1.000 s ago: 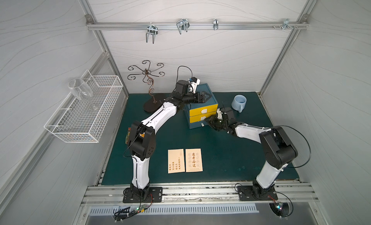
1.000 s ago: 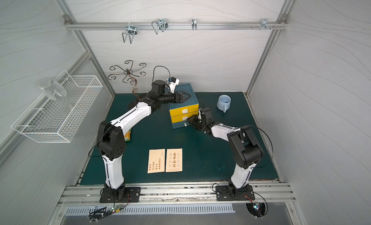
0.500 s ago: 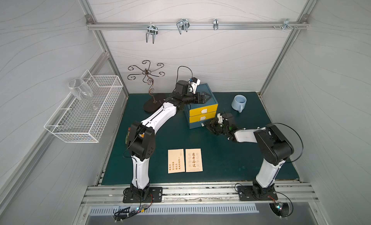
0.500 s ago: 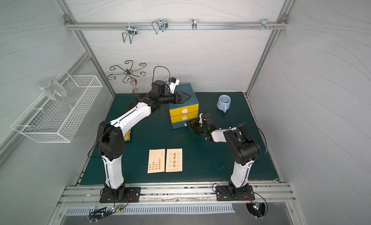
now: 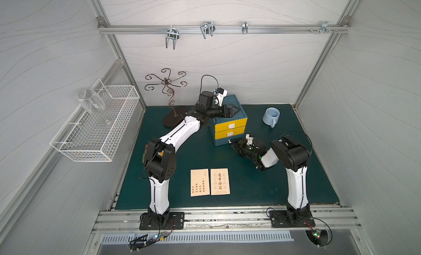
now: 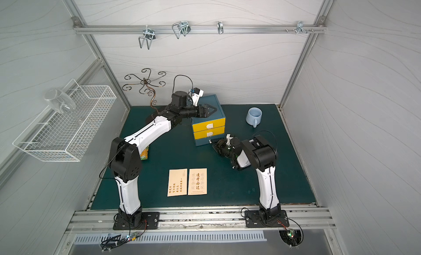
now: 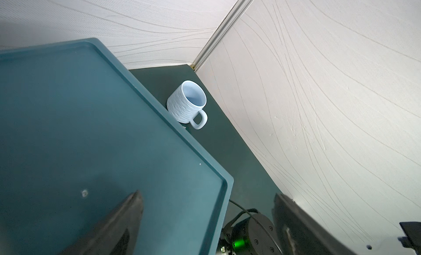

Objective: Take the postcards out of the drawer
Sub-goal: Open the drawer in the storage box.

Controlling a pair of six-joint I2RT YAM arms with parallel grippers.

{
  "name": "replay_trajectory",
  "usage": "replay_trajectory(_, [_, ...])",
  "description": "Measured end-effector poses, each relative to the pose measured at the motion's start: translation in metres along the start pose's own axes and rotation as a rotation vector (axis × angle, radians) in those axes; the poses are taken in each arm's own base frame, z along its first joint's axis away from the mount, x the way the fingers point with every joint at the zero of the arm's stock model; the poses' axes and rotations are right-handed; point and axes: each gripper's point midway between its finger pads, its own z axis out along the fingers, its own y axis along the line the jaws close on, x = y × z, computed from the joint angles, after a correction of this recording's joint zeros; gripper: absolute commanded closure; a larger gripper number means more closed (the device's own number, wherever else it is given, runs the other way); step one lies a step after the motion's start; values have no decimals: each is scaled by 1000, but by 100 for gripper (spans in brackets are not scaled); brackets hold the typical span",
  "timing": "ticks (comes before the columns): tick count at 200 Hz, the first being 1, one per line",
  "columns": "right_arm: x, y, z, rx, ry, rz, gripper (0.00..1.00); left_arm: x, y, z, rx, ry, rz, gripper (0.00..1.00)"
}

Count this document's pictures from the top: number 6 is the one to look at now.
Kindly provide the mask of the teal bottom drawer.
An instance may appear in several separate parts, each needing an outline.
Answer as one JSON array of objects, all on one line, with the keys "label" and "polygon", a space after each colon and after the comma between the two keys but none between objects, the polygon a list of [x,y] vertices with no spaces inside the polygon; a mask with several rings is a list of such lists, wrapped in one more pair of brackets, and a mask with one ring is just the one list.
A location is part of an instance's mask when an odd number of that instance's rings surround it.
[{"label": "teal bottom drawer", "polygon": [[211,140],[216,139],[218,141],[218,140],[220,140],[222,138],[225,138],[225,137],[226,137],[225,134],[219,134],[219,135],[215,135],[215,136],[211,136],[211,137],[197,139],[197,140],[195,140],[195,145],[196,146],[202,146],[202,145],[211,144]]}]

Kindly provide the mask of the yellow drawer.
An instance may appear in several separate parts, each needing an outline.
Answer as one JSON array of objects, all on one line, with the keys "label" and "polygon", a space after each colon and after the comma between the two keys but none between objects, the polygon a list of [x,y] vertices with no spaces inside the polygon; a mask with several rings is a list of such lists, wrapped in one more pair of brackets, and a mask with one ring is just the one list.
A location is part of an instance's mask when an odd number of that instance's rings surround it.
[{"label": "yellow drawer", "polygon": [[208,118],[193,118],[191,121],[192,128],[195,133],[218,128],[218,127],[224,127],[225,122],[226,122],[225,118],[214,119],[214,120],[210,120]]},{"label": "yellow drawer", "polygon": [[212,136],[217,136],[217,135],[224,134],[224,133],[225,133],[225,127],[221,126],[221,127],[217,127],[217,128],[212,128],[212,129],[208,129],[208,130],[204,130],[204,131],[195,132],[194,138],[195,138],[195,140],[199,140],[199,139],[204,139],[204,138],[208,138],[208,137],[212,137]]}]

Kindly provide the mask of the beige postcard large red characters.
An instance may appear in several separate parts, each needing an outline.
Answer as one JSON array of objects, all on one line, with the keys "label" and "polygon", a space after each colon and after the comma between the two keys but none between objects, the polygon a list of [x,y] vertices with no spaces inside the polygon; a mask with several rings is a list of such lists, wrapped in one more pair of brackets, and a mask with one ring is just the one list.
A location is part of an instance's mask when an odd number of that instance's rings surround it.
[{"label": "beige postcard large red characters", "polygon": [[207,169],[189,169],[188,195],[207,194]]}]

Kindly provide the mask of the beige postcard small red text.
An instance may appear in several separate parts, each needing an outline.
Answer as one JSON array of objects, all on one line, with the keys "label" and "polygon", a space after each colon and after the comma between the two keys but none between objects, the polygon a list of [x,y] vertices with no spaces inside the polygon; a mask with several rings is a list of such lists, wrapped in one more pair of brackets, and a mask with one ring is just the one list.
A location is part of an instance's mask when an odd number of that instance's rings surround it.
[{"label": "beige postcard small red text", "polygon": [[187,168],[170,169],[167,196],[187,195]]}]

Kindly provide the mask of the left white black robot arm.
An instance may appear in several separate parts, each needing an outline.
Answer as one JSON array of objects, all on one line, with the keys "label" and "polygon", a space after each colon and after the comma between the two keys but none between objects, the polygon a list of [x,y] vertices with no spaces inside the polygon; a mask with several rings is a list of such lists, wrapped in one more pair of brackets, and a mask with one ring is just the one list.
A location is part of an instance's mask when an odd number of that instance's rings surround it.
[{"label": "left white black robot arm", "polygon": [[182,119],[207,118],[217,111],[210,105],[200,105],[201,90],[193,94],[176,91],[166,107],[151,115],[151,121],[126,138],[115,138],[111,142],[110,158],[107,166],[114,174],[118,187],[120,205],[117,221],[127,223],[127,228],[138,228],[143,224],[142,206],[138,195],[138,177],[142,169],[140,154],[163,134],[175,128]]}]

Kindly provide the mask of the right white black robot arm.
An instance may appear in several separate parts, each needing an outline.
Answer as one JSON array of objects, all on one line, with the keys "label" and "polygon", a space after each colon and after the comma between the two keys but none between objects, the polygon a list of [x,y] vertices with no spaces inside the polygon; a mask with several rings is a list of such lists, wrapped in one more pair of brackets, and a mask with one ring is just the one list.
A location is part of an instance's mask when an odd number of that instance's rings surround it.
[{"label": "right white black robot arm", "polygon": [[210,143],[219,156],[230,160],[233,169],[255,168],[260,190],[260,221],[268,225],[277,219],[282,212],[275,183],[277,150],[259,134],[244,141],[228,134],[225,138],[212,139]]}]

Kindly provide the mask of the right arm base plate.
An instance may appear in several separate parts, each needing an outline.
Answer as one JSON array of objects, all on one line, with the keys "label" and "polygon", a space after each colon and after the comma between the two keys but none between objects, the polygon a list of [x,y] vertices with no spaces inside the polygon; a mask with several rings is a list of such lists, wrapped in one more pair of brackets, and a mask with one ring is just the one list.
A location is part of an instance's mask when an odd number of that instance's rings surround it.
[{"label": "right arm base plate", "polygon": [[285,210],[279,214],[265,219],[257,210],[246,210],[243,213],[247,228],[278,228],[289,227],[289,221]]}]

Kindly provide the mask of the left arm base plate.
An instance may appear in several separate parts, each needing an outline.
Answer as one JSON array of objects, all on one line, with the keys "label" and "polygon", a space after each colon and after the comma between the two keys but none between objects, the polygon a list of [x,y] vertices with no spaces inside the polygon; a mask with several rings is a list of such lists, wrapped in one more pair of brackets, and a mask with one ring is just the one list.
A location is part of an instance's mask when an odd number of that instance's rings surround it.
[{"label": "left arm base plate", "polygon": [[115,217],[113,230],[155,230],[158,228],[160,212],[140,212],[126,214],[119,210]]}]

